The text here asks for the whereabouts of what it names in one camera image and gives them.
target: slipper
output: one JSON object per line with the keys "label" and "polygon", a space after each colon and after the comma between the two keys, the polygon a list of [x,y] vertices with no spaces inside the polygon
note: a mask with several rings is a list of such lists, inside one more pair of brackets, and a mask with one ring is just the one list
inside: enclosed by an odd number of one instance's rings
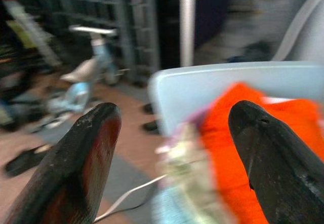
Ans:
{"label": "slipper", "polygon": [[142,129],[148,133],[159,134],[157,121],[148,122],[142,125]]}
{"label": "slipper", "polygon": [[5,165],[7,176],[14,177],[37,166],[44,156],[49,152],[51,146],[48,144],[23,151],[16,158],[12,159]]}
{"label": "slipper", "polygon": [[152,104],[151,104],[151,103],[144,105],[144,106],[143,106],[143,111],[144,111],[146,114],[150,114],[150,115],[154,114],[154,112],[153,112],[153,108],[152,108]]}

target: light blue cloth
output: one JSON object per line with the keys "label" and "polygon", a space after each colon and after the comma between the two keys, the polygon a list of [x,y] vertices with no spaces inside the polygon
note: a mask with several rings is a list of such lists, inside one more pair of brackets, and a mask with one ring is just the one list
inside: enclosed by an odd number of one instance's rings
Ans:
{"label": "light blue cloth", "polygon": [[189,211],[181,204],[173,188],[161,190],[153,199],[153,220],[156,224],[194,224]]}

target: white plastic bin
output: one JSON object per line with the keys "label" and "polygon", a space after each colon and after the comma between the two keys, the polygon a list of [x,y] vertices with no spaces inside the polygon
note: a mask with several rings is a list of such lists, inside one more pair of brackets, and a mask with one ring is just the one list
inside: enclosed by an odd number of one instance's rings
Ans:
{"label": "white plastic bin", "polygon": [[324,66],[314,62],[226,63],[163,70],[149,83],[161,133],[171,136],[179,123],[239,81],[273,97],[324,99]]}

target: floor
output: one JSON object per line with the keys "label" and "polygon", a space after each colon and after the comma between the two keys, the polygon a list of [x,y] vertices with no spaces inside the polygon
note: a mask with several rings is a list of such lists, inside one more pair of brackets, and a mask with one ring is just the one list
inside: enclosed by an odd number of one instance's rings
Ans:
{"label": "floor", "polygon": [[258,41],[266,41],[274,53],[288,27],[291,5],[292,0],[254,0],[254,12],[229,13],[221,32],[195,50],[194,65],[224,63]]}
{"label": "floor", "polygon": [[[40,88],[35,88],[31,93],[38,94],[40,91]],[[130,91],[131,89],[127,84],[120,84],[116,88],[98,84],[95,88],[94,95],[103,101],[113,102],[118,105],[122,115],[122,128],[99,214],[104,212],[124,192],[158,176],[155,168],[157,156],[154,151],[162,143],[163,138],[158,135],[148,135],[142,131],[141,125],[153,120],[153,116],[145,115],[142,112],[141,106],[146,101],[129,96],[127,92]],[[144,100],[145,97],[147,98],[145,89],[133,88],[132,92],[134,91],[138,92],[138,97],[142,97]],[[0,196],[2,197],[0,201],[0,223],[3,222],[10,205],[35,171],[35,168],[30,169],[17,177],[8,178],[2,171],[4,164],[26,148],[33,148],[45,142],[57,142],[76,119],[77,116],[55,130],[48,130],[48,132],[38,134],[28,134],[24,128],[14,133],[0,132]],[[119,209],[140,204],[148,192],[151,192],[150,188],[132,194],[125,203],[121,204]],[[153,223],[151,209],[152,206],[148,203],[135,210],[112,215],[99,223]]]}

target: orange cloth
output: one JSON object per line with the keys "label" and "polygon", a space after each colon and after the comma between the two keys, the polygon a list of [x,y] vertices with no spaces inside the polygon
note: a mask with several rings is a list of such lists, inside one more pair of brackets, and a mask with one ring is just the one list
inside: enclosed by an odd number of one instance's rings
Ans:
{"label": "orange cloth", "polygon": [[234,104],[241,100],[249,100],[260,105],[271,115],[288,124],[308,147],[324,160],[324,140],[318,125],[319,105],[306,99],[266,104],[264,97],[265,94],[244,83],[235,84],[215,101],[200,128],[203,144],[213,161],[217,189],[239,223],[268,222],[255,192],[249,187],[243,163],[230,135],[228,115]]}

